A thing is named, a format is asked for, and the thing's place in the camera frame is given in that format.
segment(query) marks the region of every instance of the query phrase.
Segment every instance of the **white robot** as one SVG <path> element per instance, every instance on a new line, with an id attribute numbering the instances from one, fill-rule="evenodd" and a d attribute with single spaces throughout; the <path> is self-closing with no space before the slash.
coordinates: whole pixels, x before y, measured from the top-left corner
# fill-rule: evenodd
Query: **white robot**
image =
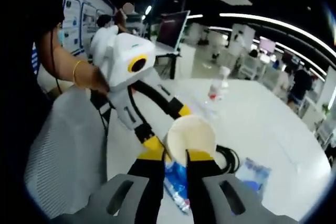
<path id="1" fill-rule="evenodd" d="M 174 119 L 191 111 L 161 84 L 159 74 L 153 68 L 154 44 L 134 35 L 117 33 L 117 26 L 97 31 L 90 48 L 93 63 L 100 68 L 110 86 L 108 99 L 119 119 L 135 131 L 144 146 L 156 149 L 161 142 L 138 110 L 131 88 L 145 94 Z"/>

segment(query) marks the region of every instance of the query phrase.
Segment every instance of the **black wire bundle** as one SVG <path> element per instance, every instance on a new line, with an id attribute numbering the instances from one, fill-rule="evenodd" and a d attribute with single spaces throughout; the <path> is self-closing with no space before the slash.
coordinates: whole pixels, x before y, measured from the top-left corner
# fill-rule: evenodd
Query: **black wire bundle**
<path id="1" fill-rule="evenodd" d="M 221 153 L 226 160 L 226 166 L 221 169 L 223 174 L 235 173 L 238 170 L 240 166 L 240 160 L 237 153 L 233 149 L 217 145 L 216 152 Z"/>

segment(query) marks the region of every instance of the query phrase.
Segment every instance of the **white table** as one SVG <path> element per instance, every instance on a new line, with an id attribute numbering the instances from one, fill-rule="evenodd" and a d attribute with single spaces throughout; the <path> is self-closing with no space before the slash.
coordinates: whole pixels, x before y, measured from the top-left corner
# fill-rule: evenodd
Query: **white table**
<path id="1" fill-rule="evenodd" d="M 208 79 L 166 81 L 165 85 L 180 94 L 180 99 L 193 107 L 195 98 L 205 101 L 211 84 Z M 140 93 L 134 95 L 141 113 L 162 139 L 172 119 Z M 262 201 L 277 215 L 300 220 L 316 203 L 330 178 L 328 160 L 315 137 L 303 122 L 261 84 L 254 81 L 230 80 L 229 93 L 217 104 L 221 120 L 214 125 L 218 144 L 234 149 L 241 160 L 250 157 L 272 169 Z M 108 178 L 127 173 L 142 146 L 111 114 L 107 147 Z M 165 193 L 158 223 L 193 223 L 183 215 Z"/>

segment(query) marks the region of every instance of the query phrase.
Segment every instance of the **monitor screen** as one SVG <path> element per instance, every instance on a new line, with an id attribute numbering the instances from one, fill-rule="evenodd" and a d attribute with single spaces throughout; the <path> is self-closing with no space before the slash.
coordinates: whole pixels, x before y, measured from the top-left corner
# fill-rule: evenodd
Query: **monitor screen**
<path id="1" fill-rule="evenodd" d="M 264 49 L 268 52 L 274 52 L 275 50 L 275 42 L 274 41 L 271 41 L 271 40 L 268 40 L 268 39 L 260 39 L 260 44 L 259 44 L 259 47 L 261 49 Z"/>
<path id="2" fill-rule="evenodd" d="M 163 16 L 156 41 L 177 49 L 190 11 Z"/>

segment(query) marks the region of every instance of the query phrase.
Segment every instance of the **gray mesh fabric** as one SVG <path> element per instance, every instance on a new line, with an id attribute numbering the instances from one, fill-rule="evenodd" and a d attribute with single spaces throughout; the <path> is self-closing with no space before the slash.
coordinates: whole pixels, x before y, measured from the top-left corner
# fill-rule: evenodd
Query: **gray mesh fabric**
<path id="1" fill-rule="evenodd" d="M 106 182 L 106 142 L 98 111 L 85 91 L 71 87 L 54 103 L 30 148 L 25 183 L 53 218 L 86 206 Z"/>

